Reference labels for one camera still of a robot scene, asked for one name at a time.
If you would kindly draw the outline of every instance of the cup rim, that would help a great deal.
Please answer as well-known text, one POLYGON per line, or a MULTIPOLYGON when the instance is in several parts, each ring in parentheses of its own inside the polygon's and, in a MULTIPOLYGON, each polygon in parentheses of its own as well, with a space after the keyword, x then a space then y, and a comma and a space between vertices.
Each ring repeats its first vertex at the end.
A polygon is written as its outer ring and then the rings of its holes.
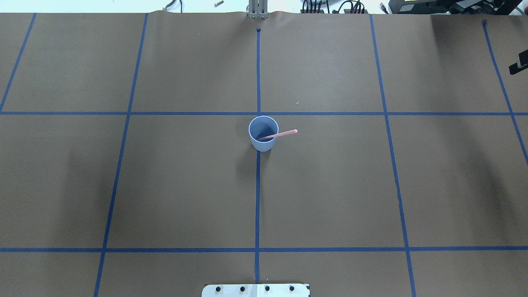
POLYGON ((259 118, 259 117, 267 117, 267 118, 272 119, 273 122, 275 123, 275 125, 277 126, 277 133, 279 133, 279 132, 278 132, 278 130, 279 130, 279 124, 277 123, 277 121, 276 121, 274 118, 270 117, 270 116, 262 115, 262 116, 255 117, 254 119, 251 120, 251 122, 249 122, 249 125, 248 125, 248 134, 249 134, 249 137, 251 137, 252 140, 254 140, 254 141, 258 142, 258 143, 269 143, 269 142, 275 140, 275 137, 273 137, 272 139, 270 139, 270 140, 268 140, 268 141, 259 141, 259 140, 256 140, 256 139, 253 137, 253 135, 251 135, 251 131, 249 130, 249 128, 251 127, 251 124, 253 123, 253 121, 256 120, 256 119, 259 118))

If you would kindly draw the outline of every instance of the blue cup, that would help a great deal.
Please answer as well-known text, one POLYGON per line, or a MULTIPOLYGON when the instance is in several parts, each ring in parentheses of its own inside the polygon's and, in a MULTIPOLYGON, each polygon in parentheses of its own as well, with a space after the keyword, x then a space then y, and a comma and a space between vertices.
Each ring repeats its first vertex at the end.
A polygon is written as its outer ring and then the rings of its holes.
POLYGON ((269 116, 258 116, 249 123, 249 138, 255 149, 267 152, 275 144, 275 138, 258 141, 261 137, 279 133, 279 124, 269 116))

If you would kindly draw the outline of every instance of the cup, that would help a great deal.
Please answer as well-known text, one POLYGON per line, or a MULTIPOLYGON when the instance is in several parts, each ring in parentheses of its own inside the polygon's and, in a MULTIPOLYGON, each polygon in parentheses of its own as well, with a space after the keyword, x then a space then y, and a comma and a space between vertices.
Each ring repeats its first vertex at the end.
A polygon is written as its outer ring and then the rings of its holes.
POLYGON ((279 124, 269 116, 258 116, 249 123, 249 138, 255 149, 267 152, 275 144, 275 138, 258 141, 261 137, 279 133, 279 124))

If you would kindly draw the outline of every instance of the horizontal blue line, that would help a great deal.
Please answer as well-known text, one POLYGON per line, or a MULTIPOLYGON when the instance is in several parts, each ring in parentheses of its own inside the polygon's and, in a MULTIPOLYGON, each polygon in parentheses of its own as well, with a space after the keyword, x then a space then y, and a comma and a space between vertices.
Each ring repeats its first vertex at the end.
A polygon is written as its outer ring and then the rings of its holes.
POLYGON ((252 247, 225 248, 107 248, 107 253, 254 253, 252 247))
POLYGON ((101 248, 0 247, 0 253, 101 253, 101 248))
MULTIPOLYGON (((0 112, 0 115, 128 115, 128 112, 0 112)), ((383 116, 384 112, 262 112, 276 116, 383 116)), ((387 112, 389 116, 528 116, 528 113, 387 112)), ((130 112, 130 115, 256 116, 256 112, 130 112)))
POLYGON ((528 250, 528 246, 431 246, 409 247, 411 252, 438 252, 447 250, 528 250))
MULTIPOLYGON (((261 247, 262 253, 405 252, 405 247, 261 247)), ((528 246, 415 246, 411 252, 528 250, 528 246)), ((0 253, 101 253, 102 248, 2 247, 0 253)), ((254 253, 253 247, 107 248, 106 253, 254 253)))

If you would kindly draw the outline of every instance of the vertical blue line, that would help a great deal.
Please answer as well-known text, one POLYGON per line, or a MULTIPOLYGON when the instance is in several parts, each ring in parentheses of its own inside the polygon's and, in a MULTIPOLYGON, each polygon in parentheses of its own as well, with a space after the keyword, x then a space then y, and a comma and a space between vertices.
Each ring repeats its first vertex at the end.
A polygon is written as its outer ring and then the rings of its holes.
POLYGON ((132 110, 132 103, 134 102, 134 92, 136 90, 136 80, 139 71, 139 64, 141 62, 141 53, 143 51, 143 41, 145 39, 145 31, 147 29, 148 13, 145 14, 143 20, 143 30, 141 32, 141 40, 139 42, 139 50, 137 53, 136 69, 134 70, 134 78, 132 80, 132 89, 130 90, 130 100, 128 101, 128 112, 125 120, 125 128, 123 129, 123 137, 121 139, 121 148, 119 150, 119 158, 117 160, 116 176, 114 178, 114 188, 112 189, 112 197, 110 199, 110 207, 108 209, 108 218, 106 220, 105 237, 102 242, 101 258, 99 260, 99 269, 97 271, 96 286, 93 291, 93 297, 99 294, 99 286, 101 284, 102 268, 105 263, 106 247, 108 244, 108 235, 110 233, 110 223, 112 222, 112 214, 114 212, 114 203, 116 201, 117 185, 119 183, 119 174, 121 173, 121 163, 123 161, 123 153, 125 152, 125 143, 127 140, 128 124, 130 122, 130 112, 132 110))
POLYGON ((7 83, 7 86, 5 88, 4 97, 2 98, 2 103, 0 103, 0 112, 2 109, 4 109, 5 100, 7 100, 7 94, 9 94, 9 89, 11 88, 11 84, 13 83, 13 79, 15 78, 16 69, 18 68, 18 63, 20 63, 20 59, 22 58, 22 53, 24 53, 24 49, 26 48, 27 40, 30 37, 31 29, 33 28, 33 24, 35 23, 36 13, 33 14, 33 17, 31 18, 30 26, 27 28, 26 37, 24 37, 24 42, 22 42, 22 47, 20 48, 20 52, 18 52, 18 57, 16 58, 15 66, 13 67, 13 71, 11 71, 11 77, 9 77, 9 82, 7 83))
POLYGON ((411 294, 412 294, 412 297, 416 297, 416 288, 414 286, 414 274, 412 272, 411 252, 409 251, 409 240, 407 238, 407 227, 405 224, 405 215, 403 213, 403 202, 401 200, 400 180, 398 178, 398 168, 396 167, 396 158, 394 157, 394 146, 392 145, 391 126, 389 123, 389 115, 387 113, 387 104, 385 100, 385 90, 383 88, 383 79, 381 77, 380 57, 378 55, 378 45, 376 43, 376 33, 374 30, 374 19, 372 18, 372 14, 370 14, 369 17, 370 17, 370 30, 372 31, 372 42, 374 44, 374 55, 376 57, 376 67, 378 69, 378 81, 380 84, 381 102, 383 104, 383 112, 385 113, 385 126, 387 129, 387 137, 389 139, 389 150, 391 153, 392 172, 394 174, 394 183, 396 184, 396 191, 398 194, 398 205, 400 208, 401 229, 403 232, 403 242, 405 244, 405 250, 406 250, 405 254, 407 257, 407 269, 409 271, 411 294))
MULTIPOLYGON (((260 27, 257 28, 257 115, 260 111, 260 27)), ((255 283, 260 281, 260 152, 257 151, 255 198, 255 283)))
POLYGON ((257 113, 260 115, 260 27, 257 28, 257 113))
POLYGON ((506 93, 506 88, 504 87, 504 83, 502 82, 501 72, 498 69, 497 61, 495 61, 495 55, 493 54, 492 44, 489 41, 487 20, 482 21, 482 28, 484 29, 484 35, 486 36, 486 42, 488 44, 489 55, 492 57, 493 67, 495 67, 495 72, 497 73, 498 82, 501 84, 502 94, 504 95, 504 99, 506 100, 506 105, 508 105, 508 110, 510 111, 510 116, 512 118, 513 126, 515 127, 517 138, 519 139, 519 143, 521 144, 521 149, 524 154, 524 160, 528 164, 528 154, 526 153, 526 147, 524 146, 523 138, 521 136, 521 132, 519 131, 519 127, 517 126, 517 120, 515 120, 515 115, 513 114, 512 105, 510 104, 510 99, 508 98, 508 94, 506 93))

